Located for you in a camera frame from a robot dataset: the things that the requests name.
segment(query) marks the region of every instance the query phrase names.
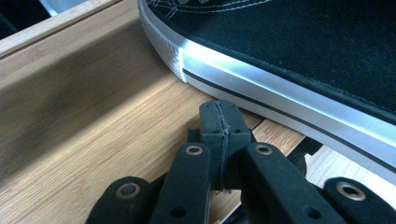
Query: hole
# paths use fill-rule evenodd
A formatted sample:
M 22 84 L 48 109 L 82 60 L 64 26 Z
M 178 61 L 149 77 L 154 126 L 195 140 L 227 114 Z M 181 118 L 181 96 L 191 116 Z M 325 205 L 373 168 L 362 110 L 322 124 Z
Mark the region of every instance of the hole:
M 314 207 L 306 207 L 304 211 L 305 214 L 310 218 L 320 219 L 321 217 L 321 213 L 319 212 L 319 210 Z
M 366 199 L 366 194 L 361 189 L 347 182 L 338 182 L 335 187 L 338 192 L 340 192 L 342 195 L 350 200 L 363 201 Z
M 187 215 L 187 211 L 184 207 L 176 207 L 171 210 L 171 216 L 175 218 L 181 218 Z
M 133 194 L 136 191 L 136 187 L 134 185 L 128 185 L 125 188 L 121 189 L 121 194 L 124 196 L 128 196 Z
M 271 153 L 273 153 L 273 150 L 269 147 L 265 147 L 265 146 L 256 146 L 256 150 L 262 154 L 262 155 L 270 155 Z
M 130 200 L 140 192 L 140 186 L 136 183 L 127 183 L 119 187 L 116 191 L 116 196 L 119 199 Z
M 349 194 L 350 196 L 358 196 L 359 195 L 359 193 L 355 190 L 355 189 L 353 189 L 353 188 L 350 188 L 350 187 L 344 187 L 344 191 L 347 193 L 347 194 Z
M 197 153 L 197 152 L 199 152 L 199 148 L 198 147 L 192 147 L 192 148 L 190 148 L 190 152 L 191 153 Z
M 192 156 L 199 155 L 203 152 L 204 150 L 201 147 L 197 146 L 189 146 L 186 148 L 186 153 Z

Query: wooden surface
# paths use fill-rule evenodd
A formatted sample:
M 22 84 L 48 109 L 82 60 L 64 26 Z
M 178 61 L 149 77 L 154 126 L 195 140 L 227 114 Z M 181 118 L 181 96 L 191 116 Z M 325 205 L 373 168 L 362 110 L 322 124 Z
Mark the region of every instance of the wooden surface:
M 7 53 L 0 59 L 0 223 L 83 223 L 114 180 L 164 174 L 208 100 L 164 66 L 135 1 Z M 259 141 L 285 154 L 303 139 L 244 117 Z M 238 204 L 238 191 L 214 195 L 210 221 Z
M 110 7 L 121 0 L 87 0 L 86 2 L 70 8 L 53 18 L 49 18 L 31 27 L 28 27 L 15 35 L 0 40 L 0 58 L 9 53 L 22 49 L 36 41 L 52 35 L 74 23 L 90 17 L 92 14 Z

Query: black plastic part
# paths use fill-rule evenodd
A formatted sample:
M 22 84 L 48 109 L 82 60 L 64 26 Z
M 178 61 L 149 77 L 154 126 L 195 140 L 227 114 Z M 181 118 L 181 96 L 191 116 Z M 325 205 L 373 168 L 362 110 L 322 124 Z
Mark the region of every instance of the black plastic part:
M 139 186 L 136 196 L 131 199 L 122 199 L 117 196 L 117 190 L 125 185 L 134 183 Z M 149 203 L 151 186 L 138 177 L 124 177 L 113 182 L 95 204 L 87 219 L 87 223 L 144 223 Z
M 212 149 L 211 188 L 240 189 L 240 158 L 251 133 L 238 106 L 210 101 L 200 106 L 201 142 Z
M 149 223 L 207 223 L 210 149 L 198 143 L 181 147 Z
M 313 156 L 317 153 L 323 144 L 320 142 L 306 137 L 304 140 L 289 154 L 289 161 L 303 174 L 306 176 L 306 161 L 305 155 L 309 154 Z
M 188 130 L 187 142 L 201 142 L 201 132 L 199 130 Z
M 239 205 L 223 224 L 248 224 L 248 217 L 242 205 Z
M 329 179 L 324 185 L 323 195 L 348 223 L 396 223 L 396 211 L 355 180 L 343 177 Z
M 151 192 L 147 197 L 144 209 L 141 210 L 141 218 L 136 223 L 149 223 L 152 211 L 154 211 L 155 204 L 157 204 L 158 198 L 160 197 L 161 189 L 163 188 L 163 182 L 165 182 L 166 174 L 158 177 L 152 183 L 149 184 Z
M 250 195 L 260 197 L 261 203 L 266 204 L 271 222 L 329 223 L 331 220 L 332 223 L 345 223 L 276 147 L 265 143 L 251 144 L 244 164 L 255 189 Z M 247 190 L 248 195 L 251 188 L 242 188 L 242 191 Z M 250 214 L 260 207 L 260 203 L 252 206 L 247 200 L 242 203 L 250 207 Z
M 271 219 L 275 219 L 270 214 L 267 203 L 256 194 L 254 183 L 251 179 L 246 178 L 242 185 L 241 202 L 248 217 L 250 224 L 272 223 Z

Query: black canvas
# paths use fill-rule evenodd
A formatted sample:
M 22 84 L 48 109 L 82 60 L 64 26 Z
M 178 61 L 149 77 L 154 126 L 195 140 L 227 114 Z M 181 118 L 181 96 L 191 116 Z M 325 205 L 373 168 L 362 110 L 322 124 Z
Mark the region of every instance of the black canvas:
M 396 183 L 396 2 L 139 4 L 151 43 L 183 81 Z

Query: metal grommet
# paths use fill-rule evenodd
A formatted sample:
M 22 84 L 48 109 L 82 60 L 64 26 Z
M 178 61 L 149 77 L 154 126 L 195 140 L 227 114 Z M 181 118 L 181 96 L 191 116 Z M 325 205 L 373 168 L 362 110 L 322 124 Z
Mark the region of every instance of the metal grommet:
M 129 200 L 136 197 L 139 192 L 140 186 L 138 186 L 136 183 L 127 183 L 117 189 L 116 196 L 119 199 Z
M 262 155 L 265 155 L 265 156 L 268 156 L 273 153 L 273 150 L 270 147 L 263 146 L 263 145 L 257 145 L 256 151 Z
M 338 182 L 336 188 L 338 192 L 350 200 L 363 201 L 366 199 L 366 194 L 361 189 L 358 189 L 347 182 Z
M 199 155 L 203 152 L 204 150 L 201 147 L 198 146 L 189 146 L 186 148 L 186 153 L 192 156 Z

